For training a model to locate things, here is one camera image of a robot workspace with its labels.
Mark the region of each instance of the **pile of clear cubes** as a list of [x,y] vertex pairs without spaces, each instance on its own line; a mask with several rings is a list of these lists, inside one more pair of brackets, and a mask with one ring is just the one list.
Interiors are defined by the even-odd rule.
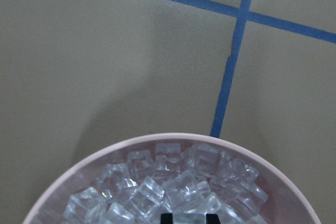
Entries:
[[126,163],[106,165],[95,183],[70,196],[62,224],[204,223],[267,224],[259,211],[268,195],[255,184],[259,171],[208,144],[181,151],[179,143],[158,143],[129,152]]

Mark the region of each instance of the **black object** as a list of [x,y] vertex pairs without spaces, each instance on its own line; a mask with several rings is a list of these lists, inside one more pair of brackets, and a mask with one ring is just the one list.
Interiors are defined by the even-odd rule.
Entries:
[[[161,214],[160,224],[173,224],[173,214]],[[206,214],[206,224],[221,224],[216,214]]]

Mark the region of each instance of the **plastic container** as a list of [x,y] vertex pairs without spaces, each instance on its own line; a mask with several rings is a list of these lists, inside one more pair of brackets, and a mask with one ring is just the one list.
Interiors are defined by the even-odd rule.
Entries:
[[262,208],[260,215],[269,224],[321,223],[299,189],[282,172],[253,152],[210,136],[163,133],[140,136],[113,144],[83,159],[60,176],[42,194],[23,224],[33,223],[37,214],[51,210],[56,214],[44,216],[43,222],[48,224],[60,223],[57,214],[61,215],[63,213],[69,196],[73,192],[88,187],[105,164],[124,161],[129,151],[147,148],[154,154],[156,143],[167,141],[181,143],[183,150],[194,143],[210,143],[218,148],[230,151],[233,156],[241,157],[259,169],[260,176],[257,178],[257,184],[269,195],[269,199]]

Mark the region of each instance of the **tile floor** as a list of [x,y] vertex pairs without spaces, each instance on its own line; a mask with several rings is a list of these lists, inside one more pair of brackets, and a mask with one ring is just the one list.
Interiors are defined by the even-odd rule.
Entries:
[[[96,150],[157,132],[209,135],[216,115],[214,136],[269,160],[335,223],[335,1],[251,1],[324,30],[306,36],[239,16],[240,0],[0,0],[0,219],[22,222]],[[237,38],[233,84],[222,86]]]

